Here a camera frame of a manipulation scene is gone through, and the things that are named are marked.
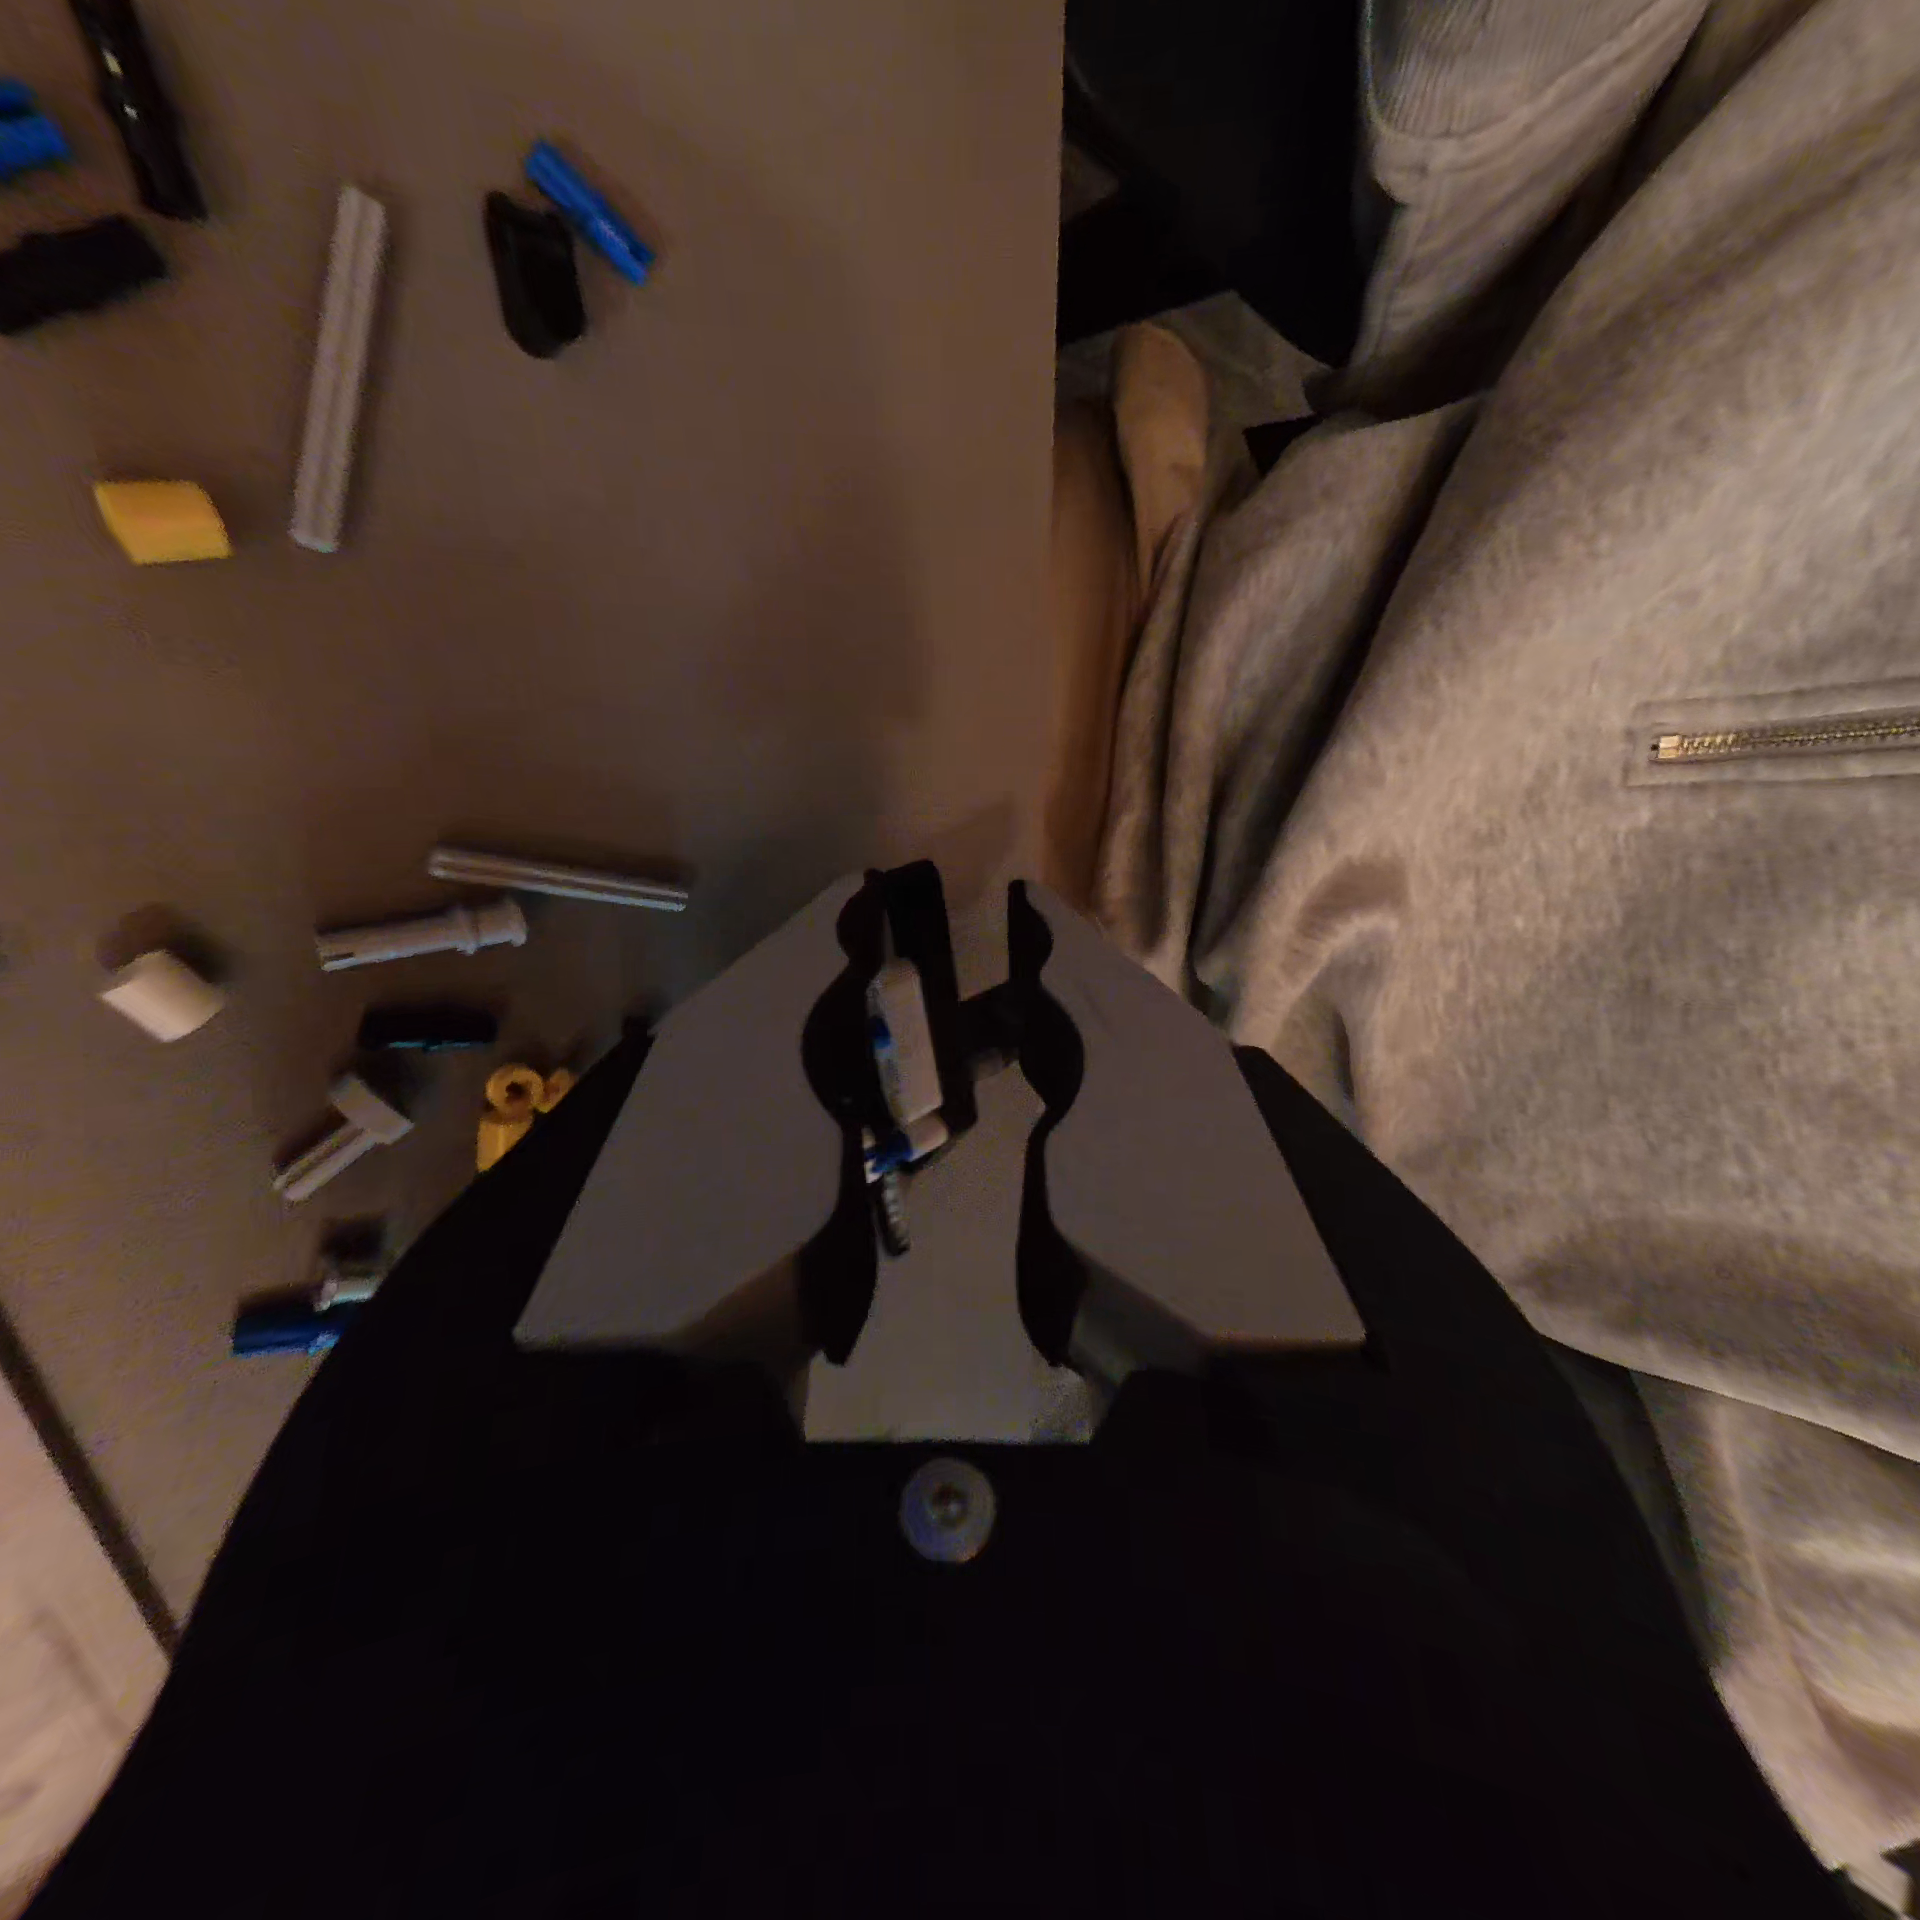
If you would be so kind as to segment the lego instruction booklet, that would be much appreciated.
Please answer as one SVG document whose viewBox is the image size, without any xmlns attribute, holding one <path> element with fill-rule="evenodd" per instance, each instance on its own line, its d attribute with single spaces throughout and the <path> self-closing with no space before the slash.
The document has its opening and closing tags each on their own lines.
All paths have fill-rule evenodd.
<svg viewBox="0 0 1920 1920">
<path fill-rule="evenodd" d="M 102 1803 L 176 1616 L 12 1318 L 2 1318 L 2 1915 Z"/>
</svg>

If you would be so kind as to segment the black lego frame assembly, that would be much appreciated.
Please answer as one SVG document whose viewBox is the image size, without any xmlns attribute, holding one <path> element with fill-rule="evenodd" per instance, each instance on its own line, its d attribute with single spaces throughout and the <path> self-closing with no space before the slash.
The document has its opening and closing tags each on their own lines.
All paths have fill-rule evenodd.
<svg viewBox="0 0 1920 1920">
<path fill-rule="evenodd" d="M 915 1172 L 976 1126 L 979 1084 L 1019 1066 L 1031 994 L 1012 976 L 963 994 L 934 860 L 872 874 L 862 895 L 879 909 L 879 962 L 859 994 L 859 1157 L 880 1248 L 906 1258 Z"/>
</svg>

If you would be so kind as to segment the grey lego connector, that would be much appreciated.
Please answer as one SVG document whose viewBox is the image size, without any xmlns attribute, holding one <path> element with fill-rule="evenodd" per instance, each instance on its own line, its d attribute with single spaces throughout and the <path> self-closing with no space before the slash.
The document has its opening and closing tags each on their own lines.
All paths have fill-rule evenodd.
<svg viewBox="0 0 1920 1920">
<path fill-rule="evenodd" d="M 399 1095 L 359 1071 L 343 1074 L 327 1102 L 334 1112 L 329 1132 L 272 1175 L 272 1191 L 287 1207 L 315 1198 L 368 1155 L 396 1144 L 417 1126 Z"/>
</svg>

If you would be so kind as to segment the grey lego pin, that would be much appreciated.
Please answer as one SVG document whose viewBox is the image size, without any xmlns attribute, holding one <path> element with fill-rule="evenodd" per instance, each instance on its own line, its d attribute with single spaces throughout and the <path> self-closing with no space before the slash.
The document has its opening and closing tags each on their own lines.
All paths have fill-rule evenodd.
<svg viewBox="0 0 1920 1920">
<path fill-rule="evenodd" d="M 479 956 L 492 949 L 523 947 L 531 927 L 512 898 L 450 903 L 442 909 L 355 927 L 327 927 L 315 934 L 320 970 L 375 970 L 432 956 Z"/>
</svg>

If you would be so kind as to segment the blue lego pin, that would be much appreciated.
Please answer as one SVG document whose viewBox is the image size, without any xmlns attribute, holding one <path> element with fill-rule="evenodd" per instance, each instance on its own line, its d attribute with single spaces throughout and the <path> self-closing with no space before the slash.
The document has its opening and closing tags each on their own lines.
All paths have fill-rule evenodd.
<svg viewBox="0 0 1920 1920">
<path fill-rule="evenodd" d="M 32 87 L 20 79 L 2 79 L 0 95 L 2 184 L 71 164 L 71 141 L 59 124 L 41 110 Z"/>
<path fill-rule="evenodd" d="M 649 284 L 657 251 L 561 147 L 552 139 L 535 141 L 521 172 L 526 183 L 617 276 L 635 288 Z"/>
<path fill-rule="evenodd" d="M 364 1303 L 322 1306 L 308 1298 L 278 1298 L 243 1307 L 231 1322 L 234 1358 L 319 1358 L 342 1344 L 362 1316 Z"/>
</svg>

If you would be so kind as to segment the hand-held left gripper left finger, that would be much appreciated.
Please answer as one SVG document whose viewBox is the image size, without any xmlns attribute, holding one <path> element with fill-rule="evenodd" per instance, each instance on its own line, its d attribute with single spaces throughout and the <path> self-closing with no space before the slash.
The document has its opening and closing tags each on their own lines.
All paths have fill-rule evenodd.
<svg viewBox="0 0 1920 1920">
<path fill-rule="evenodd" d="M 874 876 L 830 884 L 658 1026 L 516 1324 L 526 1350 L 843 1363 L 879 1286 Z"/>
</svg>

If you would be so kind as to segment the black lego connector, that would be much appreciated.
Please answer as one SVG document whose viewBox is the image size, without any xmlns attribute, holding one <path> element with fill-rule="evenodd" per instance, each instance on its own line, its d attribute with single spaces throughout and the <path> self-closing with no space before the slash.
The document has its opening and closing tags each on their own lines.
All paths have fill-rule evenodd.
<svg viewBox="0 0 1920 1920">
<path fill-rule="evenodd" d="M 492 189 L 486 238 L 504 325 L 521 352 L 561 356 L 588 330 L 572 228 L 558 213 Z"/>
</svg>

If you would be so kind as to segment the grey lego axle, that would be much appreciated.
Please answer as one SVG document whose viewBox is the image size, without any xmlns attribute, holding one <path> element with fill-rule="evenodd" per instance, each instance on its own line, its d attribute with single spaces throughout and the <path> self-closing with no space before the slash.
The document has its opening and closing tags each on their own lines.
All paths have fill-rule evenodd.
<svg viewBox="0 0 1920 1920">
<path fill-rule="evenodd" d="M 434 846 L 424 862 L 428 877 L 479 888 L 531 893 L 586 906 L 623 906 L 658 915 L 688 909 L 688 887 L 648 879 L 625 871 L 504 854 L 481 847 Z"/>
<path fill-rule="evenodd" d="M 390 234 L 385 203 L 346 183 L 327 246 L 291 515 L 291 539 L 315 556 L 339 554 L 346 538 Z"/>
</svg>

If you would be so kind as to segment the grey lego bush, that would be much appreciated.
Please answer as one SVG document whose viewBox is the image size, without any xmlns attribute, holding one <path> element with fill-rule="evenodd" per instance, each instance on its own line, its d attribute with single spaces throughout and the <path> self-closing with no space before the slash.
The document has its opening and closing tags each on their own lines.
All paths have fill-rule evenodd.
<svg viewBox="0 0 1920 1920">
<path fill-rule="evenodd" d="M 320 1239 L 314 1310 L 342 1312 L 368 1303 L 392 1267 L 392 1236 L 379 1215 L 332 1222 Z"/>
</svg>

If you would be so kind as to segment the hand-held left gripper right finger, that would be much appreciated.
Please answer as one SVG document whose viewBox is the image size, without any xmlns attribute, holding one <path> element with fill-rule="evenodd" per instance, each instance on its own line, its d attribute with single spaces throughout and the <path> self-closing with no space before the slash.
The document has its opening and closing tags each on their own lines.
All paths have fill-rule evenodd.
<svg viewBox="0 0 1920 1920">
<path fill-rule="evenodd" d="M 1359 1352 L 1361 1315 L 1233 1044 L 1035 882 L 1006 907 L 1025 1151 L 1015 1296 L 1105 1386 Z"/>
</svg>

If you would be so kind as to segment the yellow lego connector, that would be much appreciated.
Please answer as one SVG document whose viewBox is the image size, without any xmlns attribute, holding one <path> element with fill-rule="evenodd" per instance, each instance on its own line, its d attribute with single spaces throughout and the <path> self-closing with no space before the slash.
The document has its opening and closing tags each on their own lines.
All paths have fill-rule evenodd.
<svg viewBox="0 0 1920 1920">
<path fill-rule="evenodd" d="M 521 1138 L 552 1115 L 574 1091 L 579 1074 L 569 1067 L 543 1071 L 529 1063 L 505 1063 L 492 1071 L 486 1108 L 476 1122 L 473 1166 L 490 1172 Z"/>
</svg>

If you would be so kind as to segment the yellow lego bush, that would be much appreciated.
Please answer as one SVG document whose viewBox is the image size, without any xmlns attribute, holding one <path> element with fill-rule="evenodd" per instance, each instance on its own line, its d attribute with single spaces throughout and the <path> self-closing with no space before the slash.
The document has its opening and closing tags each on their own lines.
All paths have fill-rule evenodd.
<svg viewBox="0 0 1920 1920">
<path fill-rule="evenodd" d="M 108 538 L 137 566 L 219 563 L 234 556 L 225 516 L 193 482 L 97 482 L 94 504 Z"/>
</svg>

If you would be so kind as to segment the white lego bush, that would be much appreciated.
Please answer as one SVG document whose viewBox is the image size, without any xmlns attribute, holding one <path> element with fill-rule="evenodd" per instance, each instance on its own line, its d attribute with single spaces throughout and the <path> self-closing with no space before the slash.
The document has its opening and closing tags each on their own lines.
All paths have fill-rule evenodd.
<svg viewBox="0 0 1920 1920">
<path fill-rule="evenodd" d="M 218 980 L 166 949 L 143 951 L 111 972 L 97 999 L 159 1044 L 193 1038 L 227 1007 Z"/>
</svg>

